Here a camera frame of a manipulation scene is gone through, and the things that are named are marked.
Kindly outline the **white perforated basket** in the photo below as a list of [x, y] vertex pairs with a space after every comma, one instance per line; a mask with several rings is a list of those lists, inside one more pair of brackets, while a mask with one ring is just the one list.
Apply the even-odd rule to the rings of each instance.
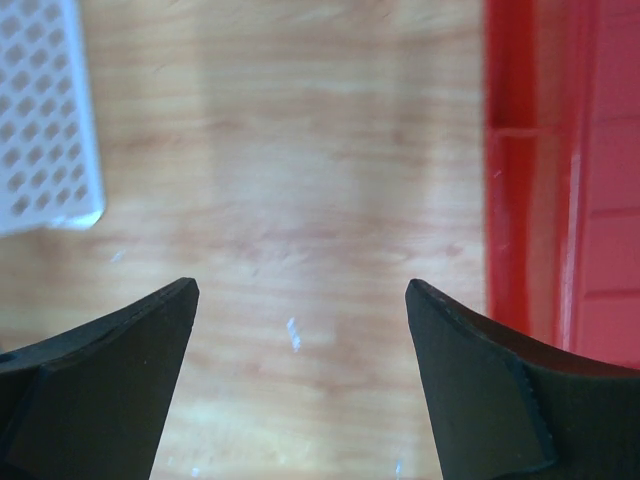
[[1, 4], [1, 233], [85, 230], [106, 208], [76, 1]]

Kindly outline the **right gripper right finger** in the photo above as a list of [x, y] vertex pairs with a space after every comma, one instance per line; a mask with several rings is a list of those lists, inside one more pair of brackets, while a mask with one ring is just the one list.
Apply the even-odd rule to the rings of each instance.
[[582, 357], [465, 307], [405, 293], [446, 479], [635, 479], [639, 373]]

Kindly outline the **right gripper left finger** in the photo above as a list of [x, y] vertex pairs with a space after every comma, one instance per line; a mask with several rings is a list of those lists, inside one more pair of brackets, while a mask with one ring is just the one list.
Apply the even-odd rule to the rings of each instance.
[[199, 300], [180, 278], [1, 355], [4, 479], [147, 479]]

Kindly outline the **large red plastic bin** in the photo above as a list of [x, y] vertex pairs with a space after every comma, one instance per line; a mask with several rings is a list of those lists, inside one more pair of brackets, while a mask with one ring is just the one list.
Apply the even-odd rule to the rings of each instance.
[[485, 5], [490, 316], [639, 364], [639, 5]]

